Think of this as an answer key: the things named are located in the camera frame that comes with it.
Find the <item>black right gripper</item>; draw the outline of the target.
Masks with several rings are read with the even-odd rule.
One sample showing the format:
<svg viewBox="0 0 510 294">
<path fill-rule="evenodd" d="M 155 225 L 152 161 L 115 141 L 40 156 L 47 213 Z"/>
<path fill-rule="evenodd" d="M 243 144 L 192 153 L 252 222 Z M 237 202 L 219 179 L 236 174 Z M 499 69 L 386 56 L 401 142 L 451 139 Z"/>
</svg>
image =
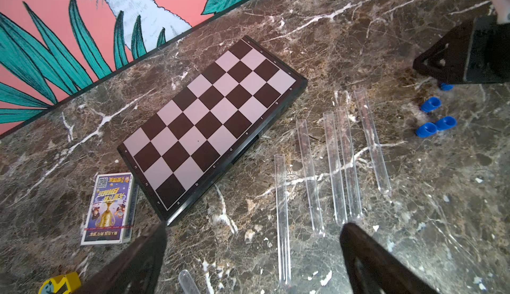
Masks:
<svg viewBox="0 0 510 294">
<path fill-rule="evenodd" d="M 464 21 L 416 57 L 413 68 L 449 85 L 508 83 L 509 24 L 495 15 Z"/>
</svg>

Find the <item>blue rubber stopper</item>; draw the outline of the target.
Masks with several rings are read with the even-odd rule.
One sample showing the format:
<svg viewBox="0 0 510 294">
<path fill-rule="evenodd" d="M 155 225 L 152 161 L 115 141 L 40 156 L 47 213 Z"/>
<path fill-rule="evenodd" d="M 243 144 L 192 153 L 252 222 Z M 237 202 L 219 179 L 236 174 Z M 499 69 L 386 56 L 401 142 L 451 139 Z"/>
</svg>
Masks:
<svg viewBox="0 0 510 294">
<path fill-rule="evenodd" d="M 445 92 L 446 92 L 446 91 L 450 91 L 450 90 L 452 90 L 452 89 L 454 88 L 454 86 L 453 86 L 453 85 L 450 85 L 450 84 L 446 84 L 446 83 L 441 83 L 441 84 L 439 85 L 439 88 L 440 88 L 442 91 L 445 91 Z"/>
<path fill-rule="evenodd" d="M 435 135 L 438 131 L 437 126 L 434 123 L 425 123 L 421 125 L 416 131 L 416 135 L 420 138 L 430 137 Z"/>
<path fill-rule="evenodd" d="M 438 131 L 445 131 L 447 129 L 451 129 L 457 125 L 457 120 L 454 117 L 446 116 L 442 119 L 438 120 L 435 123 L 435 126 Z"/>
<path fill-rule="evenodd" d="M 420 107 L 420 110 L 425 113 L 429 113 L 438 109 L 442 105 L 442 102 L 437 97 L 431 97 L 426 100 Z"/>
</svg>

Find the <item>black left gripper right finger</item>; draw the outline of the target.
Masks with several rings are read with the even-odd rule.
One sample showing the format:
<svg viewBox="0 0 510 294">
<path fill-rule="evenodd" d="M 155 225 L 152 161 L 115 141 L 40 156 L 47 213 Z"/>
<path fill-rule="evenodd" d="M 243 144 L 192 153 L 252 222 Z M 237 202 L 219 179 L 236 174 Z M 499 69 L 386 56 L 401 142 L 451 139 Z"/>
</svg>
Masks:
<svg viewBox="0 0 510 294">
<path fill-rule="evenodd" d="M 356 224 L 339 237 L 353 293 L 436 293 Z"/>
</svg>

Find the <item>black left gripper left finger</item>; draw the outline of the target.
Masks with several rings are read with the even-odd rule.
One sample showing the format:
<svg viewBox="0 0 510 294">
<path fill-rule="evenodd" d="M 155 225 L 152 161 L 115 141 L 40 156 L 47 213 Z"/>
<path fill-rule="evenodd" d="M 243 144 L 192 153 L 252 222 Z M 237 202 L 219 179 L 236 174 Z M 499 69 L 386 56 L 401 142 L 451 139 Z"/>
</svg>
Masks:
<svg viewBox="0 0 510 294">
<path fill-rule="evenodd" d="M 167 246 L 166 223 L 142 232 L 77 293 L 154 293 Z"/>
</svg>

